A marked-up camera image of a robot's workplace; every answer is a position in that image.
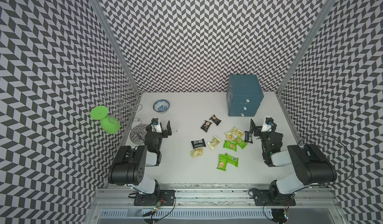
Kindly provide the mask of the black cookie packet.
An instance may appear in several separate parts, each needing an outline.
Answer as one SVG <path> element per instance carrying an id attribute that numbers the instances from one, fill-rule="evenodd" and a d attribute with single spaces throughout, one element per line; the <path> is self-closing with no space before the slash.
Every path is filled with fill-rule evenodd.
<path id="1" fill-rule="evenodd" d="M 219 125 L 221 123 L 221 120 L 219 118 L 217 118 L 215 115 L 213 115 L 210 120 L 215 124 L 215 125 Z"/>
<path id="2" fill-rule="evenodd" d="M 252 141 L 252 132 L 245 131 L 244 132 L 244 142 L 245 143 L 253 143 Z"/>
<path id="3" fill-rule="evenodd" d="M 203 125 L 200 128 L 201 128 L 201 130 L 203 130 L 204 132 L 207 133 L 209 128 L 210 128 L 210 126 L 211 126 L 211 124 L 212 123 L 210 121 L 205 120 Z"/>
<path id="4" fill-rule="evenodd" d="M 193 149 L 199 149 L 199 148 L 204 148 L 206 147 L 205 140 L 194 140 L 191 142 Z"/>

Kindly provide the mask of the teal three-drawer cabinet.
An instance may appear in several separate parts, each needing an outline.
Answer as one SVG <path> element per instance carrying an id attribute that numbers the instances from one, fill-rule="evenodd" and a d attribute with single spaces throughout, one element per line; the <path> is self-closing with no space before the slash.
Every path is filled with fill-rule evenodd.
<path id="1" fill-rule="evenodd" d="M 226 91 L 228 116 L 253 117 L 264 98 L 258 77 L 248 74 L 229 76 Z"/>

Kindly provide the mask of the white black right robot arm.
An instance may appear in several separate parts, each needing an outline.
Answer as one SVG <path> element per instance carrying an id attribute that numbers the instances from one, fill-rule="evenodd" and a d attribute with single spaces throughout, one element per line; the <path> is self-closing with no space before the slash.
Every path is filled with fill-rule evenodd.
<path id="1" fill-rule="evenodd" d="M 249 137 L 261 140 L 262 158 L 268 167 L 292 166 L 294 171 L 271 182 L 268 196 L 276 202 L 278 198 L 290 199 L 297 191 L 312 185 L 336 181 L 335 167 L 315 144 L 289 145 L 282 151 L 283 134 L 276 132 L 277 124 L 268 117 L 261 126 L 250 121 Z"/>

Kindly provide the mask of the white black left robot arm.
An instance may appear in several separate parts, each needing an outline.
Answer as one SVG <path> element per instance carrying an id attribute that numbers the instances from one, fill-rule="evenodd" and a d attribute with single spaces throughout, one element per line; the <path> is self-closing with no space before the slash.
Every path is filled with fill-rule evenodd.
<path id="1" fill-rule="evenodd" d="M 109 184 L 128 186 L 143 197 L 159 197 L 159 183 L 145 175 L 145 168 L 161 163 L 162 141 L 172 135 L 171 123 L 167 123 L 166 129 L 162 128 L 159 119 L 153 118 L 146 126 L 143 145 L 119 148 L 108 172 Z"/>

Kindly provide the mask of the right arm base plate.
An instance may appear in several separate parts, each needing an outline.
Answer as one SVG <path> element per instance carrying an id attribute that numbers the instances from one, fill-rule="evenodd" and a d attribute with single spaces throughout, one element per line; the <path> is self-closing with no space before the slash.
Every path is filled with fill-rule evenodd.
<path id="1" fill-rule="evenodd" d="M 255 205 L 263 206 L 296 206 L 294 194 L 280 194 L 277 191 L 254 189 L 251 191 Z"/>

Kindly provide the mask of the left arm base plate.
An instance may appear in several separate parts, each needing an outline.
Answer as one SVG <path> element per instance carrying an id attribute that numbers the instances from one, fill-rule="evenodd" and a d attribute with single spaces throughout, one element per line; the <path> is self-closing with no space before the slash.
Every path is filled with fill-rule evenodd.
<path id="1" fill-rule="evenodd" d="M 175 190 L 160 190 L 153 194 L 137 194 L 134 206 L 154 207 L 158 202 L 162 206 L 173 206 L 175 203 Z"/>

